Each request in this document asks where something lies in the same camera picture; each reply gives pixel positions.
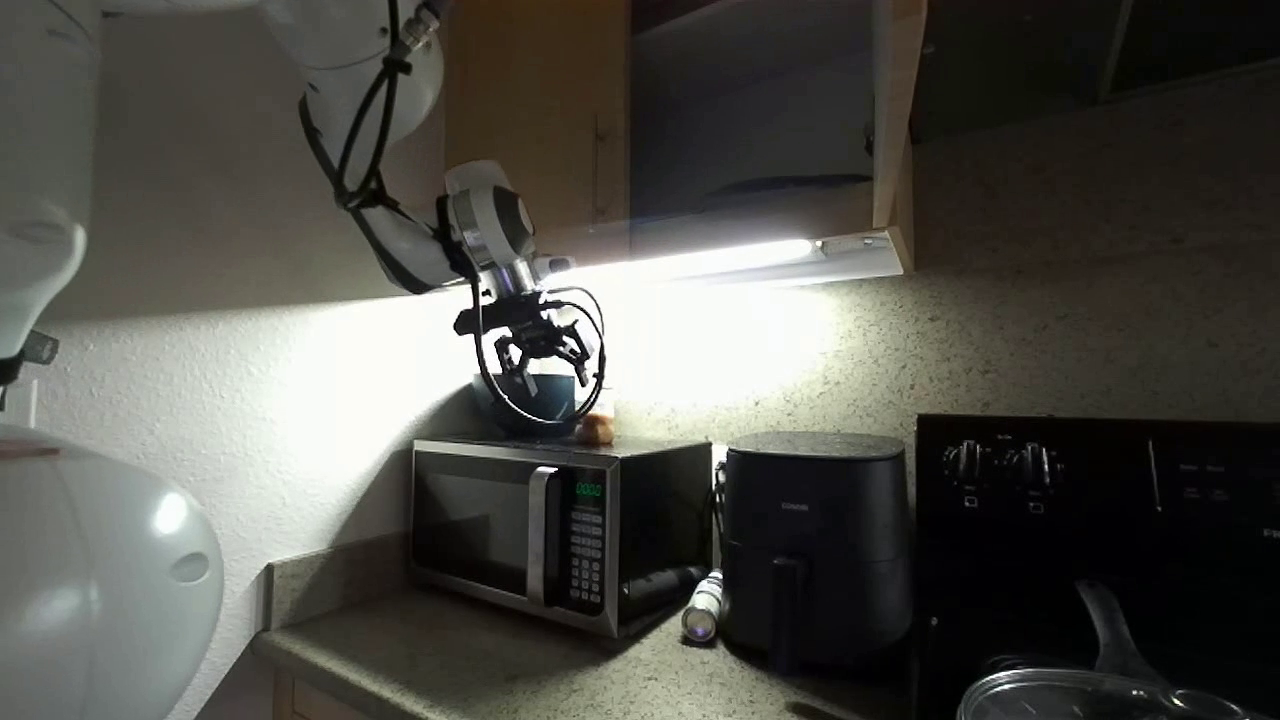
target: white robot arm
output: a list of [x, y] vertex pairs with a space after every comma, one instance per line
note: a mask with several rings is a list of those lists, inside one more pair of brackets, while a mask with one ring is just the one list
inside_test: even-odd
[[[33, 332], [75, 277], [90, 236], [92, 108], [101, 11], [207, 11], [254, 0], [15, 0], [0, 22], [0, 400], [24, 358], [49, 358]], [[445, 82], [441, 16], [450, 0], [255, 0], [265, 22], [303, 70], [302, 125], [334, 196], [354, 212], [389, 278], [433, 293], [467, 278], [471, 309], [457, 332], [475, 339], [475, 365], [515, 425], [569, 432], [604, 388], [602, 305], [536, 284], [534, 233], [520, 196], [497, 164], [445, 175], [437, 227], [399, 212], [381, 160], [418, 132]], [[539, 414], [504, 388], [560, 358], [586, 400]]]

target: microwave handle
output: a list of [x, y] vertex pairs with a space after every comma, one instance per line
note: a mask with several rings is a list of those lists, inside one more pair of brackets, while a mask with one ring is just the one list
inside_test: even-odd
[[548, 605], [548, 492], [560, 467], [534, 467], [528, 472], [528, 563], [526, 586], [534, 605]]

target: microwave control panel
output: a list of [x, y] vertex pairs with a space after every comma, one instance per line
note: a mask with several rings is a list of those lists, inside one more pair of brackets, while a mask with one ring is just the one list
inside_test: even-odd
[[569, 601], [604, 608], [604, 476], [578, 476], [569, 496]]

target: microwave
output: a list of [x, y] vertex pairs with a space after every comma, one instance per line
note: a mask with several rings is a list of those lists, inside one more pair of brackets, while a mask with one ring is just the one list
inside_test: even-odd
[[604, 638], [711, 563], [711, 443], [418, 441], [407, 576]]

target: kitchen counter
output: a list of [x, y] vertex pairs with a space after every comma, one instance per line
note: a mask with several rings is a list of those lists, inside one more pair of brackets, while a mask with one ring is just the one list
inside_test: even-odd
[[897, 720], [905, 679], [789, 679], [729, 648], [682, 645], [682, 617], [608, 648], [475, 601], [392, 586], [255, 645], [281, 670], [363, 714], [520, 720]]

